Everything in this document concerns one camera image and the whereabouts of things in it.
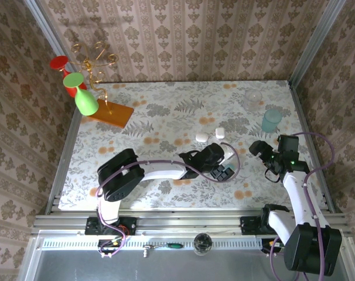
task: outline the floral tablecloth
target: floral tablecloth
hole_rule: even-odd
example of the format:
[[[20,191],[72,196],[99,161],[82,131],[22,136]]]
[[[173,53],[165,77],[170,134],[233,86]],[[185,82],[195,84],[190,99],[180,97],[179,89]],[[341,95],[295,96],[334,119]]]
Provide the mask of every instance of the floral tablecloth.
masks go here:
[[[226,129],[225,141],[238,151],[242,167],[229,183],[194,180],[151,180],[140,183],[122,200],[121,208],[260,208],[266,203],[290,206],[281,183],[264,177],[265,167],[248,150],[255,140],[277,148],[279,134],[302,131],[286,81],[178,82],[102,84],[110,101],[135,108],[124,129],[83,117],[59,202],[61,210],[94,210],[97,169],[118,152],[133,148],[143,158],[170,159],[174,154],[202,150],[207,144],[195,141],[197,132],[210,135]],[[260,108],[247,112],[242,107],[246,89],[257,89],[263,98]],[[279,110],[283,119],[273,133],[261,130],[263,114]],[[312,168],[305,138],[300,137],[300,159]],[[325,207],[319,182],[310,184],[321,208]]]

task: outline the teal plastic cup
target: teal plastic cup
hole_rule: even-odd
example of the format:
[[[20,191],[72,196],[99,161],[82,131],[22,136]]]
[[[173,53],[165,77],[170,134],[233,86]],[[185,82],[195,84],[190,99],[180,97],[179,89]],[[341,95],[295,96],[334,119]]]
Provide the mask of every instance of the teal plastic cup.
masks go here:
[[[264,114],[264,119],[262,120],[262,130],[266,133],[273,132],[282,120],[283,115],[276,109],[269,109]]]

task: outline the wall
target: wall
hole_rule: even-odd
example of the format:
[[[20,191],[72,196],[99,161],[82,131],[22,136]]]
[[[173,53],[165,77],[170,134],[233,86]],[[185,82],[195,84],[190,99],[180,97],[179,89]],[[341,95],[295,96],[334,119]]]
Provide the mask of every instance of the wall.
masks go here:
[[[312,131],[326,135],[336,150],[325,173],[336,205],[346,214],[355,241],[355,0],[347,0],[298,87]],[[322,163],[330,149],[316,148]]]
[[[15,280],[74,110],[22,1],[0,1],[0,280]]]
[[[120,62],[106,81],[116,82],[286,80],[328,1],[39,2],[66,50],[110,44]]]

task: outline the clear plastic cup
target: clear plastic cup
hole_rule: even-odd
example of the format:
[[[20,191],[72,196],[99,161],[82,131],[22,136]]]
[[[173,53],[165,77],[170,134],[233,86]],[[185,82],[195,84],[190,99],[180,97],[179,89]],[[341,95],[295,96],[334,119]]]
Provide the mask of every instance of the clear plastic cup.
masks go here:
[[[273,132],[282,120],[283,115],[276,109],[269,109],[264,114],[264,119],[262,120],[262,130],[266,133]]]
[[[247,89],[244,95],[243,107],[247,111],[256,111],[260,107],[262,93],[255,89]]]

